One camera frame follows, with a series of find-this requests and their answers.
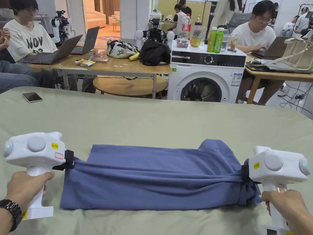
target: hand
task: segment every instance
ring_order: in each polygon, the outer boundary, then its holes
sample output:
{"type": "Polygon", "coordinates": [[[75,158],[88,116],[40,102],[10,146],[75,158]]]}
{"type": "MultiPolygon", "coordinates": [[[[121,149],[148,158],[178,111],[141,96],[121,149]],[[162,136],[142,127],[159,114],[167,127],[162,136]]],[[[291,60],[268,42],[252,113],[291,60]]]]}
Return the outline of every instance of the hand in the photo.
{"type": "Polygon", "coordinates": [[[3,29],[2,32],[1,32],[1,36],[2,37],[6,37],[8,40],[10,40],[11,34],[10,34],[9,29],[3,29]]]}
{"type": "Polygon", "coordinates": [[[252,51],[259,51],[261,49],[267,50],[267,47],[260,44],[260,45],[255,46],[252,51]]]}
{"type": "Polygon", "coordinates": [[[267,210],[270,215],[269,202],[273,204],[289,223],[293,223],[299,215],[311,216],[301,193],[295,190],[288,190],[286,192],[263,192],[262,201],[266,202],[267,210]]]}
{"type": "Polygon", "coordinates": [[[9,39],[0,37],[0,50],[3,50],[9,46],[9,39]]]}
{"type": "Polygon", "coordinates": [[[45,186],[46,182],[53,179],[53,177],[53,172],[46,172],[39,176],[30,176],[24,171],[16,172],[7,185],[6,199],[16,202],[21,207],[22,213],[24,213],[32,199],[45,186]]]}

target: red bottle label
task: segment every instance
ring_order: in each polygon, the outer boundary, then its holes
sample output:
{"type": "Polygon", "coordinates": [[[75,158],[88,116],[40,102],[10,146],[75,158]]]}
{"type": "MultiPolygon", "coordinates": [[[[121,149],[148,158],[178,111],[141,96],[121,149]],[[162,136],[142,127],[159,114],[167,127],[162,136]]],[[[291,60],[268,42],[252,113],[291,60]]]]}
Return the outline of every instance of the red bottle label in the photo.
{"type": "Polygon", "coordinates": [[[183,24],[183,25],[182,25],[182,30],[183,30],[184,32],[190,32],[190,30],[191,30],[191,24],[183,24]]]}

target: yellow sticker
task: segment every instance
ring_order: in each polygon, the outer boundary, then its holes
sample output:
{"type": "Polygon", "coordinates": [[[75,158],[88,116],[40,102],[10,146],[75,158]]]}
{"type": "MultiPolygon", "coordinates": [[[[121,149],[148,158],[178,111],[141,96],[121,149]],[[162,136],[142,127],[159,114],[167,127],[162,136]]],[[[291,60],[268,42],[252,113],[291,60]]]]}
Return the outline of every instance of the yellow sticker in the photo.
{"type": "Polygon", "coordinates": [[[59,149],[59,145],[56,144],[56,143],[51,143],[51,147],[52,147],[53,149],[59,149]]]}
{"type": "Polygon", "coordinates": [[[260,162],[255,163],[253,166],[255,170],[260,168],[260,162]]]}
{"type": "Polygon", "coordinates": [[[26,220],[26,219],[27,219],[27,214],[28,214],[28,211],[26,211],[26,212],[23,214],[22,220],[26,220]]]}

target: white handheld gripper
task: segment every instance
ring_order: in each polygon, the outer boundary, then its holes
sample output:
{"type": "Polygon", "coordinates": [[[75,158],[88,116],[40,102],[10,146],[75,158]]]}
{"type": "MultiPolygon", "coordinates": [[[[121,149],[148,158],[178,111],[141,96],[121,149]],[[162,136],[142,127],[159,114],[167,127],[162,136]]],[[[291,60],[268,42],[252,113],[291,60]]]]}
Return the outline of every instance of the white handheld gripper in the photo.
{"type": "MultiPolygon", "coordinates": [[[[54,170],[74,168],[74,153],[65,149],[60,140],[62,134],[31,133],[14,136],[5,143],[4,157],[7,163],[26,167],[31,176],[54,170]]],[[[38,219],[53,216],[53,207],[41,205],[44,188],[29,204],[23,219],[38,219]]]]}
{"type": "MultiPolygon", "coordinates": [[[[255,156],[249,159],[249,178],[259,182],[264,191],[287,191],[287,184],[300,183],[308,179],[308,160],[298,153],[272,150],[257,146],[255,156]]],[[[263,234],[286,235],[290,232],[288,222],[269,202],[272,226],[264,226],[263,234]]]]}

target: wristwatch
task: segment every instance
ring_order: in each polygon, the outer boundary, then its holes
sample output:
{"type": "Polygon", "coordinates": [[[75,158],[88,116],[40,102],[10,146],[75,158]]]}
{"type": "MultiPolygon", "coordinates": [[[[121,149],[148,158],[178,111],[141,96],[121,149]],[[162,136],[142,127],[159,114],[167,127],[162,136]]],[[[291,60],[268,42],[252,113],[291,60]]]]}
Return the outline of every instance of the wristwatch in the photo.
{"type": "Polygon", "coordinates": [[[22,221],[22,211],[20,206],[11,200],[4,199],[0,201],[0,208],[7,209],[13,216],[13,226],[10,232],[13,232],[22,221]]]}

